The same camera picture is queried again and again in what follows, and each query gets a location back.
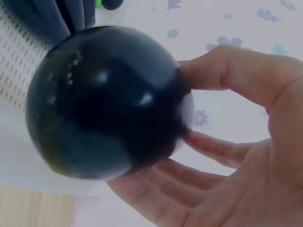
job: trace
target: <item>hand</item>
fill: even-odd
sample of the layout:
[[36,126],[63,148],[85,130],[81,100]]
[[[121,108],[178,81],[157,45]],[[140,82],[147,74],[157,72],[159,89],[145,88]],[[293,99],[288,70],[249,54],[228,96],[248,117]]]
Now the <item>hand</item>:
[[237,170],[225,177],[168,159],[108,185],[160,227],[302,226],[303,62],[218,46],[181,68],[193,89],[230,89],[265,107],[271,138],[235,144],[193,131],[189,146]]

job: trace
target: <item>dark blue ball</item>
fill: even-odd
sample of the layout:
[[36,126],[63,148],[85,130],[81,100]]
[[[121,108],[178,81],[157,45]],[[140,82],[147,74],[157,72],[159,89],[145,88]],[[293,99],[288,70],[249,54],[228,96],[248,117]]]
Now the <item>dark blue ball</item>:
[[178,150],[193,111],[190,86],[161,45],[134,29],[104,26],[46,55],[28,89],[26,121],[54,171],[108,180]]

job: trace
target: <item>finger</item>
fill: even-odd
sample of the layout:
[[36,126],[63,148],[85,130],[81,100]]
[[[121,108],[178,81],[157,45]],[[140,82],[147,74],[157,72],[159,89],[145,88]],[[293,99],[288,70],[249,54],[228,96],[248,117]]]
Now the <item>finger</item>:
[[186,143],[197,152],[230,168],[238,168],[255,144],[227,142],[197,131],[191,131]]
[[197,206],[205,196],[205,192],[180,185],[151,168],[141,171],[139,176],[153,188],[188,208]]
[[137,175],[119,177],[107,183],[127,204],[160,227],[183,226],[189,210],[150,187]]
[[226,178],[221,175],[200,172],[172,159],[167,159],[164,162],[155,165],[154,168],[180,184],[204,191],[212,189]]
[[181,62],[181,70],[193,89],[231,89],[269,112],[283,91],[303,77],[302,63],[219,45],[199,58]]

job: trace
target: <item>green object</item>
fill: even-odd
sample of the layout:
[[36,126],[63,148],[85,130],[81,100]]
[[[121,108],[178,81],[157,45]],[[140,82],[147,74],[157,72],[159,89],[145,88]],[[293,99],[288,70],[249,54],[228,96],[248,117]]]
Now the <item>green object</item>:
[[170,38],[170,39],[176,38],[176,37],[178,37],[178,36],[179,36],[179,31],[176,30],[176,29],[172,29],[172,30],[169,30],[169,31],[167,32],[167,37]]
[[102,5],[102,0],[96,0],[96,8],[100,8]]
[[272,49],[272,54],[275,55],[282,55],[282,56],[287,56],[287,51],[284,49],[282,45],[275,44],[274,46],[271,47]]
[[233,15],[229,13],[224,13],[223,17],[225,17],[226,19],[233,19]]

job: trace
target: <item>shiny ball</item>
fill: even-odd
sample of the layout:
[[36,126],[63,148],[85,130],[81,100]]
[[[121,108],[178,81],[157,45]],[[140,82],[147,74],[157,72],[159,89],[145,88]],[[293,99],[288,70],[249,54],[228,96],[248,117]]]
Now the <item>shiny ball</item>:
[[65,39],[29,85],[30,137],[57,173],[109,180],[166,159],[192,127],[194,103],[177,61],[131,28]]

